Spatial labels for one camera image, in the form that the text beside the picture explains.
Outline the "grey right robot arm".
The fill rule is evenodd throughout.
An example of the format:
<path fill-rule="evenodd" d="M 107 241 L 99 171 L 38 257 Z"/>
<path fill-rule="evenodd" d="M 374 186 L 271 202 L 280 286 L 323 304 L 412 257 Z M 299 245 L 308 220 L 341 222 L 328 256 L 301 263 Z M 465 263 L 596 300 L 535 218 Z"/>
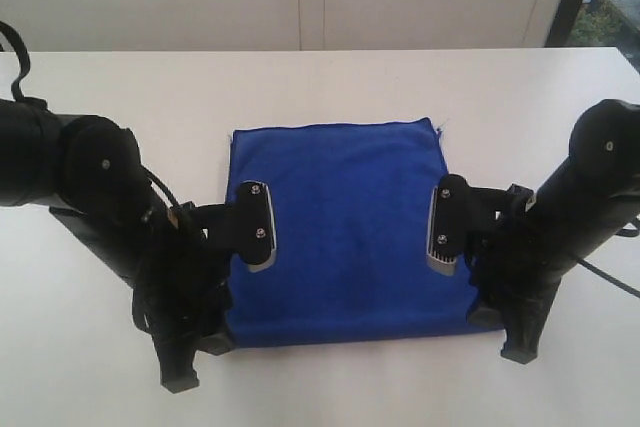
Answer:
<path fill-rule="evenodd" d="M 639 107 L 605 99 L 577 120 L 567 158 L 522 217 L 500 220 L 471 265 L 475 324 L 500 325 L 503 358 L 527 364 L 563 276 L 639 224 Z"/>

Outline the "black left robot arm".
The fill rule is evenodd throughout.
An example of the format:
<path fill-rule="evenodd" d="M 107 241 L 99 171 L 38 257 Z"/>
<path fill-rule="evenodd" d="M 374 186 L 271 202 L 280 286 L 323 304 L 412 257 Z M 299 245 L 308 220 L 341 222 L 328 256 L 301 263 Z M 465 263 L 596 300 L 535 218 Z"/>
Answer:
<path fill-rule="evenodd" d="M 197 351 L 231 348 L 224 318 L 225 257 L 142 164 L 129 129 L 100 116 L 55 115 L 1 103 L 1 204 L 48 207 L 132 289 L 132 320 L 151 337 L 160 383 L 198 386 Z"/>

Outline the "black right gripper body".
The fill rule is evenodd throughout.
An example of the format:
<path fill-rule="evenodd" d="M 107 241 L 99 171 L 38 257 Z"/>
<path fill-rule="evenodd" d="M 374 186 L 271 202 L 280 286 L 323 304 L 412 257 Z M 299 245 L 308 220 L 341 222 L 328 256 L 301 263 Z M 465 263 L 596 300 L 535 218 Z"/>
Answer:
<path fill-rule="evenodd" d="M 474 300 L 483 299 L 501 313 L 520 300 L 554 297 L 557 289 L 545 287 L 535 278 L 539 273 L 534 265 L 536 241 L 526 221 L 535 193 L 522 186 L 504 191 L 507 205 L 496 214 L 496 230 L 474 237 L 467 248 L 469 284 L 476 289 Z"/>

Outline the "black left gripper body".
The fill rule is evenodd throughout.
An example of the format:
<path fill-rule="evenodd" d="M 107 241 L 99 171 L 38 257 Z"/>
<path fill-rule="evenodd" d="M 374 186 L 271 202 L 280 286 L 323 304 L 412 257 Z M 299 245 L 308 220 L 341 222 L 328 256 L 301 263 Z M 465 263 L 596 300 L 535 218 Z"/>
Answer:
<path fill-rule="evenodd" d="M 132 315 L 150 337 L 156 330 L 194 331 L 199 342 L 228 325 L 233 254 L 210 248 L 207 231 L 194 218 L 197 207 L 156 199 L 143 217 L 149 243 L 135 276 Z"/>

